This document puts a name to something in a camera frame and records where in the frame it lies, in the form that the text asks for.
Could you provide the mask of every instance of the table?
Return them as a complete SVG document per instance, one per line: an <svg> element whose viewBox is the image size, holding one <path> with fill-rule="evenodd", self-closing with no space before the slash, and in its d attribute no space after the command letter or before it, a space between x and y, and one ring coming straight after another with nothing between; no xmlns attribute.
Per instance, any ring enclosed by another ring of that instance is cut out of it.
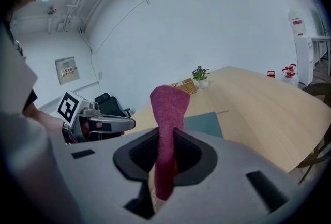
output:
<svg viewBox="0 0 331 224"><path fill-rule="evenodd" d="M276 79L226 67L208 76L209 88L191 95L185 117L216 112L223 137L242 143L285 170L294 169L323 138L331 108ZM131 133L157 127L151 103L133 117Z"/></svg>
<svg viewBox="0 0 331 224"><path fill-rule="evenodd" d="M321 63L321 51L320 51L320 41L330 41L329 45L331 46L331 36L312 36L311 41L316 41L317 43L317 50L318 50L318 56L319 56L319 64ZM328 58L328 71L327 74L330 76L331 75L331 47L327 45L326 43L326 48L327 48L327 58Z"/></svg>

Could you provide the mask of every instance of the wicker basket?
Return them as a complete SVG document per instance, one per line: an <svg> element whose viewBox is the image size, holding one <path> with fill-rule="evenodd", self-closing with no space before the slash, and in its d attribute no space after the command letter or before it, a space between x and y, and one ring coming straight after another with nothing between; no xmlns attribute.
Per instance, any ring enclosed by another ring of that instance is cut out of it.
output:
<svg viewBox="0 0 331 224"><path fill-rule="evenodd" d="M189 94L194 94L197 92L197 89L195 88L195 85L194 85L194 82L193 82L193 79L186 79L183 81L183 85L181 86L177 86L178 83L173 83L173 84L170 84L169 86L170 87L174 87L176 89L181 89L182 91L184 92L187 92Z"/></svg>

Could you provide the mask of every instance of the office chair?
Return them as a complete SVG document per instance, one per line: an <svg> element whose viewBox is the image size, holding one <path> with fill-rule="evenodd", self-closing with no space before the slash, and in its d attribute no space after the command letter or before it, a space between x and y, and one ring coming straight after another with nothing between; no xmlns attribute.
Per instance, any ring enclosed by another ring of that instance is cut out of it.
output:
<svg viewBox="0 0 331 224"><path fill-rule="evenodd" d="M116 98L114 96L110 96L108 93L104 93L98 96L94 99L94 101L99 104L101 114L127 117L126 114L123 113L119 108ZM124 109L123 111L126 112L129 117L131 117L129 113L130 108Z"/></svg>

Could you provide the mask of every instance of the black slot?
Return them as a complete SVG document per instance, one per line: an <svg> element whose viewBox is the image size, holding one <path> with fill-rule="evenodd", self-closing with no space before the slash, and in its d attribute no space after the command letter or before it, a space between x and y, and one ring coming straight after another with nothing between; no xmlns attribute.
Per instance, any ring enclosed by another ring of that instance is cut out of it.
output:
<svg viewBox="0 0 331 224"><path fill-rule="evenodd" d="M95 153L95 152L92 151L92 150L84 150L84 151L81 151L81 152L71 153L71 155L74 159L79 159L79 158L83 158L85 156L91 155L93 153Z"/></svg>
<svg viewBox="0 0 331 224"><path fill-rule="evenodd" d="M145 172L152 169L158 154L159 135L153 135L129 152L130 159Z"/></svg>
<svg viewBox="0 0 331 224"><path fill-rule="evenodd" d="M196 185L210 175L217 164L217 154L207 143L174 129L175 158L178 175L174 186Z"/></svg>
<svg viewBox="0 0 331 224"><path fill-rule="evenodd" d="M150 219L154 215L154 210L148 184L142 184L138 197L132 199L124 208L143 218Z"/></svg>
<svg viewBox="0 0 331 224"><path fill-rule="evenodd" d="M270 213L288 201L286 196L261 171L247 173L246 177L270 209Z"/></svg>

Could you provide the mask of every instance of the person's arm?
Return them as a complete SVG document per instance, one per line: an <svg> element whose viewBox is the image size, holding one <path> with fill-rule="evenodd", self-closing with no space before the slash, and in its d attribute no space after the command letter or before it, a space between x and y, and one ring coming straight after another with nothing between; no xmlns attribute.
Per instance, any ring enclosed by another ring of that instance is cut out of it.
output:
<svg viewBox="0 0 331 224"><path fill-rule="evenodd" d="M62 119L52 117L49 114L39 111L33 103L30 103L29 106L23 111L23 115L25 117L30 117L41 123L48 132L62 135L62 127L63 127ZM101 127L102 127L102 122L97 122L97 128L101 128ZM83 135L88 135L89 133L88 122L81 123L81 130Z"/></svg>
<svg viewBox="0 0 331 224"><path fill-rule="evenodd" d="M48 132L62 135L62 119L52 117L49 114L39 111L33 103L30 103L29 106L23 111L23 115L37 120Z"/></svg>

